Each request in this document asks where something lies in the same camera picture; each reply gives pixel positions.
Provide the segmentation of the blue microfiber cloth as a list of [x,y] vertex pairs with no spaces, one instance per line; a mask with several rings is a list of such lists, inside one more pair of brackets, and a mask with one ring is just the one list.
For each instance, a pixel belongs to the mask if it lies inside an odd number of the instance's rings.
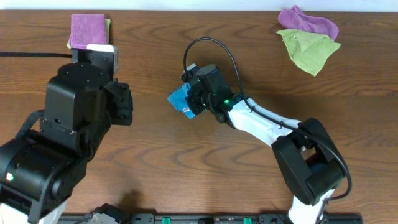
[[173,91],[167,99],[177,111],[181,111],[188,119],[192,119],[195,117],[195,114],[189,108],[186,100],[189,90],[191,90],[191,86],[188,82],[186,82]]

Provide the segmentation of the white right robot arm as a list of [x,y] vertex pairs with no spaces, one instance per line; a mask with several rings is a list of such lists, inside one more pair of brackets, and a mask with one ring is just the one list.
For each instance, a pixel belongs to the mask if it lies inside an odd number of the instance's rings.
[[192,118],[211,111],[221,123],[247,132],[272,148],[279,169],[294,198],[288,212],[292,223],[321,223],[334,191],[346,178],[348,166],[326,129],[316,119],[287,119],[266,110],[229,86],[182,86],[181,110]]

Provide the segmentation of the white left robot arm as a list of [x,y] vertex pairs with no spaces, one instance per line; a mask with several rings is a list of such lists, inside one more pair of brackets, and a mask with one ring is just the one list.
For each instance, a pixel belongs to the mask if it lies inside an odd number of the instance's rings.
[[45,107],[1,147],[1,220],[59,216],[113,125],[132,123],[127,83],[88,63],[69,63],[47,83]]

